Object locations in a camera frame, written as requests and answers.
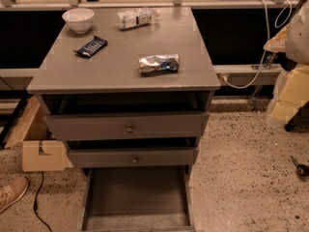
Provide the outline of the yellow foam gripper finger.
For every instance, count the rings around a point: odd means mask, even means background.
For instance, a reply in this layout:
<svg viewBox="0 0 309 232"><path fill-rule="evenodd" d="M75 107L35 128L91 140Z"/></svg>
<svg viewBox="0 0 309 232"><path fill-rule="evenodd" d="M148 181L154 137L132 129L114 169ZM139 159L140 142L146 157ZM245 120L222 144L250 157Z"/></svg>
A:
<svg viewBox="0 0 309 232"><path fill-rule="evenodd" d="M273 98L267 107L269 124L287 124L309 102L309 66L297 64L277 77Z"/></svg>

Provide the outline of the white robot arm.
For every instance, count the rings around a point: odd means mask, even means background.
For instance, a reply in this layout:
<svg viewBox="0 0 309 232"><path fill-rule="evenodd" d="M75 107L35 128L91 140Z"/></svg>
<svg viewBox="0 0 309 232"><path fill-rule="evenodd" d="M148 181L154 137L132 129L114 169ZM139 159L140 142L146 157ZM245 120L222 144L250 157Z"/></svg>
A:
<svg viewBox="0 0 309 232"><path fill-rule="evenodd" d="M291 71L278 75L274 97L267 108L268 122L279 127L286 125L309 102L309 1L266 42L264 49L284 53L295 62Z"/></svg>

